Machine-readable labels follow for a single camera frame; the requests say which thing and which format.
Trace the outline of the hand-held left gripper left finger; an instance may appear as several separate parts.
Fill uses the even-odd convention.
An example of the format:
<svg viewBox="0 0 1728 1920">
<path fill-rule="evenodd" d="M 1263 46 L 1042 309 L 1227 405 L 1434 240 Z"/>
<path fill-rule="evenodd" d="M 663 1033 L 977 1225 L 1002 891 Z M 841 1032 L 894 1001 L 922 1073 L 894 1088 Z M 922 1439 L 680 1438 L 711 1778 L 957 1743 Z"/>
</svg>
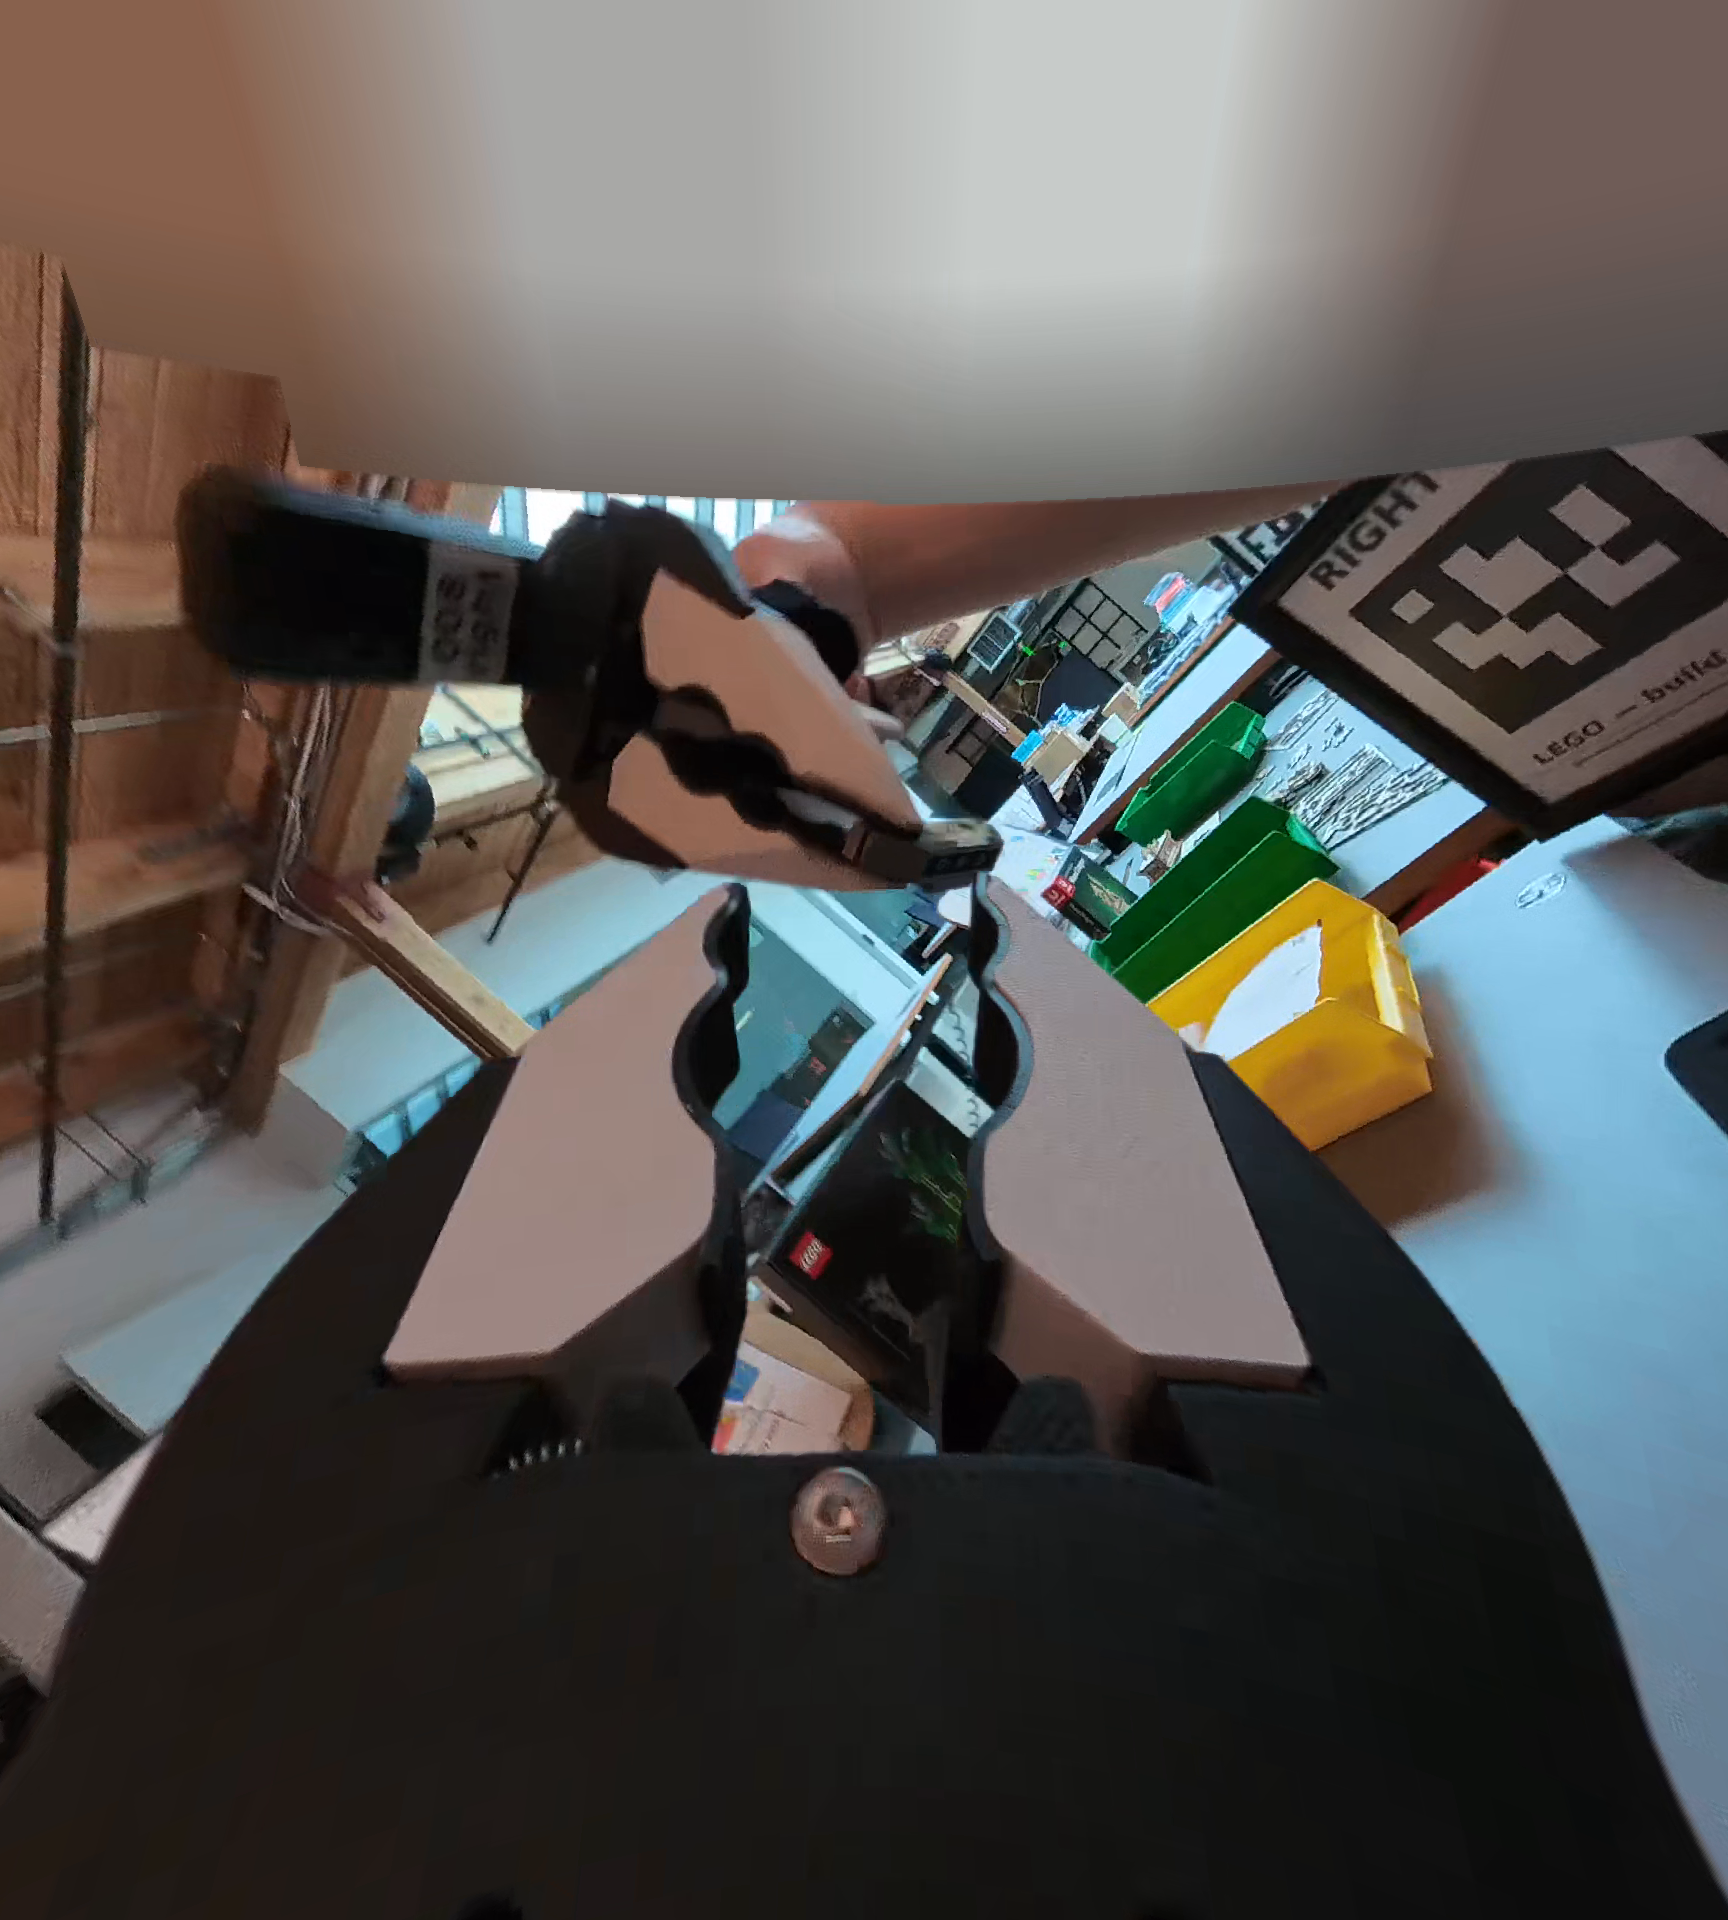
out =
<svg viewBox="0 0 1728 1920">
<path fill-rule="evenodd" d="M 529 1382 L 578 1431 L 670 1388 L 709 1443 L 748 1313 L 736 1152 L 752 901 L 711 888 L 517 1056 L 395 1323 L 398 1382 Z"/>
</svg>

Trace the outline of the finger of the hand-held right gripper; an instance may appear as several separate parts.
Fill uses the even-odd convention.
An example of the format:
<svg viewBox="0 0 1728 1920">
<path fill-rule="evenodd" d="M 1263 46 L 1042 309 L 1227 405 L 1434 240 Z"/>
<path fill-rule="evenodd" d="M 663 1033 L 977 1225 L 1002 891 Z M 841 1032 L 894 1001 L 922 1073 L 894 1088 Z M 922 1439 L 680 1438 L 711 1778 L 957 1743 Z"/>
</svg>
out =
<svg viewBox="0 0 1728 1920">
<path fill-rule="evenodd" d="M 785 829 L 745 821 L 723 796 L 687 789 L 656 745 L 626 745 L 619 752 L 609 765 L 605 802 L 609 813 L 667 866 L 836 893 L 889 891 L 898 886 Z"/>
<path fill-rule="evenodd" d="M 729 609 L 689 586 L 649 586 L 641 663 L 663 703 L 718 712 L 734 740 L 768 750 L 788 779 L 881 825 L 919 825 L 864 706 L 779 614 Z"/>
</svg>

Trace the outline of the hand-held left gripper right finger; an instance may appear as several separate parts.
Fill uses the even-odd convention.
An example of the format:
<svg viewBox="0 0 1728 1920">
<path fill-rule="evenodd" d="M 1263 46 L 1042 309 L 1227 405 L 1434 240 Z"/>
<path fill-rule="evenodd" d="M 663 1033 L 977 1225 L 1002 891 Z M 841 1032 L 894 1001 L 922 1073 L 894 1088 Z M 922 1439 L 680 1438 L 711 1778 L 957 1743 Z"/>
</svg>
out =
<svg viewBox="0 0 1728 1920">
<path fill-rule="evenodd" d="M 1187 1043 L 1003 881 L 974 883 L 969 935 L 982 1350 L 1078 1388 L 1105 1454 L 1139 1452 L 1174 1383 L 1301 1386 L 1312 1355 Z"/>
</svg>

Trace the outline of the dark brick assembly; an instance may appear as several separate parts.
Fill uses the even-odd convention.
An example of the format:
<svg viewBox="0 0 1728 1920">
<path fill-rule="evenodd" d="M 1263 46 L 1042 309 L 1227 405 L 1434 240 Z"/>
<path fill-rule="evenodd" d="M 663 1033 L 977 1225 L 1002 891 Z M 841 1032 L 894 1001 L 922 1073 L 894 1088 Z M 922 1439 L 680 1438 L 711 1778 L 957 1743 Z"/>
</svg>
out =
<svg viewBox="0 0 1728 1920">
<path fill-rule="evenodd" d="M 925 817 L 911 829 L 864 821 L 850 842 L 858 872 L 887 889 L 951 891 L 996 867 L 1003 834 L 976 817 Z"/>
</svg>

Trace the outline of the person's right forearm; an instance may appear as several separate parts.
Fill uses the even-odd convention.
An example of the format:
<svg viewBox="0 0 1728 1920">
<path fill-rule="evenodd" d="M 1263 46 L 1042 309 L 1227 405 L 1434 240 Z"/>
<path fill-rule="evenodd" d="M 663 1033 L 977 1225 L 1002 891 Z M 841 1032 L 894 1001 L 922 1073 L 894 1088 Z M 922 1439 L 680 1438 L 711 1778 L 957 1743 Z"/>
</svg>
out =
<svg viewBox="0 0 1728 1920">
<path fill-rule="evenodd" d="M 977 607 L 1202 541 L 1325 499 L 1338 479 L 983 504 L 848 501 L 841 523 L 870 630 L 889 639 Z"/>
</svg>

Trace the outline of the grey desk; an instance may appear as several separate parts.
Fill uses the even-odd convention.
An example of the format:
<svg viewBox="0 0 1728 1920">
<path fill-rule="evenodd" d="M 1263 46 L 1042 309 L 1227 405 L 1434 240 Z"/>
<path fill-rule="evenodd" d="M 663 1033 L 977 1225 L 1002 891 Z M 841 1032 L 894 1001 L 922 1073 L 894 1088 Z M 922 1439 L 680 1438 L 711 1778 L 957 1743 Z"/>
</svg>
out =
<svg viewBox="0 0 1728 1920">
<path fill-rule="evenodd" d="M 1404 942 L 1431 1092 L 1319 1152 L 1192 1071 L 1312 1388 L 1149 1410 L 1139 1916 L 1728 1916 L 1728 889 L 1613 821 Z"/>
</svg>

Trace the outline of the person's right hand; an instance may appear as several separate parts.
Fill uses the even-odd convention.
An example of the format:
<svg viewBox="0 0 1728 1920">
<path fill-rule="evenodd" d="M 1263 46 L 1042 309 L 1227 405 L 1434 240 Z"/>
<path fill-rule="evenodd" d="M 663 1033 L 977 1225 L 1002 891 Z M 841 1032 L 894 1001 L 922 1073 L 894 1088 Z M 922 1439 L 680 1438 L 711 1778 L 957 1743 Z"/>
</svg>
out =
<svg viewBox="0 0 1728 1920">
<path fill-rule="evenodd" d="M 788 509 L 736 541 L 732 570 L 758 600 L 772 589 L 789 587 L 791 596 L 814 601 L 831 620 L 840 617 L 852 638 L 852 669 L 841 680 L 846 696 L 861 708 L 878 737 L 901 740 L 899 718 L 881 708 L 860 669 L 864 654 L 881 633 L 861 561 L 852 556 L 843 535 L 809 509 Z"/>
</svg>

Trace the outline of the white paper bag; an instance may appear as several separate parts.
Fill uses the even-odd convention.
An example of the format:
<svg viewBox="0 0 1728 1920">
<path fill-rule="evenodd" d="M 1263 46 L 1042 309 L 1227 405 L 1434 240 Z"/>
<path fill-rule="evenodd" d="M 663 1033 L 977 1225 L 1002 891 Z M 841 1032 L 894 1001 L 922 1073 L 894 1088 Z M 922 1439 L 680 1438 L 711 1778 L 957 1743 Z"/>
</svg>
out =
<svg viewBox="0 0 1728 1920">
<path fill-rule="evenodd" d="M 1321 999 L 1324 928 L 1307 924 L 1269 948 L 1218 1004 L 1202 1047 L 1234 1061 L 1310 1014 Z"/>
</svg>

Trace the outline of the yellow plastic bin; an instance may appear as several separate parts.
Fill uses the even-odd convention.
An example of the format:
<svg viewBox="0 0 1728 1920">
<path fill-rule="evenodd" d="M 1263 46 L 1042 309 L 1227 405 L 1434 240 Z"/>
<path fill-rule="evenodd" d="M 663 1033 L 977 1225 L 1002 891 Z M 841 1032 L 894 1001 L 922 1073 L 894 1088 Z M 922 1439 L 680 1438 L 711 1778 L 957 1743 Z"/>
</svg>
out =
<svg viewBox="0 0 1728 1920">
<path fill-rule="evenodd" d="M 1310 924 L 1321 925 L 1317 1004 L 1231 1061 L 1206 1051 L 1206 1026 L 1231 988 Z M 1431 1090 L 1423 1004 L 1396 924 L 1325 880 L 1300 886 L 1148 1009 L 1227 1063 L 1307 1148 L 1343 1139 Z"/>
</svg>

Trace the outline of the black toy set box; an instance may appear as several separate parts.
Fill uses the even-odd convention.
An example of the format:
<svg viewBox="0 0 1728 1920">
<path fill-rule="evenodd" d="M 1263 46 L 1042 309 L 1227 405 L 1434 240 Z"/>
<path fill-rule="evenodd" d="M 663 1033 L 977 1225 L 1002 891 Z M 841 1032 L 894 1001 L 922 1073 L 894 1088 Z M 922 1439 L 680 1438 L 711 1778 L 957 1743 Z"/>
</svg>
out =
<svg viewBox="0 0 1728 1920">
<path fill-rule="evenodd" d="M 903 1081 L 876 1092 L 781 1222 L 762 1281 L 919 1428 L 938 1419 L 947 1318 L 976 1277 L 969 1135 Z"/>
</svg>

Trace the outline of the white printed instruction sheet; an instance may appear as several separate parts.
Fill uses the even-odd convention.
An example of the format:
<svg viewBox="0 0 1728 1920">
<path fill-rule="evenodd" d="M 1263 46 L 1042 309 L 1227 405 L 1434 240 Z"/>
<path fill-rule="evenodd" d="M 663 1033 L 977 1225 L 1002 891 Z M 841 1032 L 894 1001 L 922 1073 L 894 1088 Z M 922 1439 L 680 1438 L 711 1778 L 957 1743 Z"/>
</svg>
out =
<svg viewBox="0 0 1728 1920">
<path fill-rule="evenodd" d="M 715 1418 L 713 1454 L 856 1454 L 873 1431 L 873 1392 L 856 1367 L 775 1311 L 745 1316 Z"/>
</svg>

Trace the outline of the small green toy box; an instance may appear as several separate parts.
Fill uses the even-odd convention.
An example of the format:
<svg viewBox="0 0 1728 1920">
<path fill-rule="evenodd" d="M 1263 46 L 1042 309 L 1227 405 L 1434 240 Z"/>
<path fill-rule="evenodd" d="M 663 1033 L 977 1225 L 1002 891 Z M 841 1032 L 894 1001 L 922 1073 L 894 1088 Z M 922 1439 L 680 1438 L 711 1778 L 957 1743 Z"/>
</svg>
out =
<svg viewBox="0 0 1728 1920">
<path fill-rule="evenodd" d="M 1042 901 L 1053 916 L 1078 928 L 1092 942 L 1105 940 L 1132 912 L 1139 893 L 1104 861 L 1082 848 L 1064 853 L 1042 889 Z"/>
</svg>

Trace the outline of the black ceiling pipe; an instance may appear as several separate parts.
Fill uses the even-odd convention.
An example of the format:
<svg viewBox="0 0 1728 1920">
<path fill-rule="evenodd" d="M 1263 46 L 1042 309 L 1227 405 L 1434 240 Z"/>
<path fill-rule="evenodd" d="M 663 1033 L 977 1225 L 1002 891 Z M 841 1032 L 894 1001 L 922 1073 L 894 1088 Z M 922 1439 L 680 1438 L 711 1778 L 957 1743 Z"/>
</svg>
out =
<svg viewBox="0 0 1728 1920">
<path fill-rule="evenodd" d="M 53 499 L 51 672 L 45 709 L 45 838 L 38 1057 L 38 1224 L 57 1215 L 57 1148 L 64 1119 L 68 1012 L 69 848 L 78 750 L 79 628 L 83 604 L 90 342 L 78 294 L 60 279 L 57 460 Z"/>
</svg>

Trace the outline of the green plastic bin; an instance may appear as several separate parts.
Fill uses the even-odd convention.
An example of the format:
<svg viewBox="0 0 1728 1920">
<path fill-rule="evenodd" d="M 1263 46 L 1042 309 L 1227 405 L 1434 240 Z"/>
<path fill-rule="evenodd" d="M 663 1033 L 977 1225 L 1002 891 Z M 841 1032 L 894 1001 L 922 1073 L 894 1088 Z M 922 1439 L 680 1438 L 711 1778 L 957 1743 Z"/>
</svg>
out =
<svg viewBox="0 0 1728 1920">
<path fill-rule="evenodd" d="M 1139 848 L 1187 838 L 1250 786 L 1263 747 L 1263 718 L 1241 702 L 1227 703 L 1139 784 L 1112 831 Z"/>
<path fill-rule="evenodd" d="M 1134 997 L 1161 996 L 1336 860 L 1282 804 L 1252 796 L 1192 842 L 1092 942 L 1089 958 Z"/>
</svg>

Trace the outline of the laser-cut wooden sheet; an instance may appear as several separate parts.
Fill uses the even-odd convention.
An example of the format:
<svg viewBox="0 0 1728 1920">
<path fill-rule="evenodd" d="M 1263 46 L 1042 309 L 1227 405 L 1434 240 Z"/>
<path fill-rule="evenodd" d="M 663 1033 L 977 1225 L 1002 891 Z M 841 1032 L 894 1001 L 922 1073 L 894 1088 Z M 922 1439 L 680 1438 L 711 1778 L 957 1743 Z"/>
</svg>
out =
<svg viewBox="0 0 1728 1920">
<path fill-rule="evenodd" d="M 1285 781 L 1279 804 L 1332 851 L 1443 786 L 1447 776 L 1427 760 L 1399 765 L 1377 747 L 1362 745 L 1338 765 L 1312 761 L 1300 769 Z"/>
</svg>

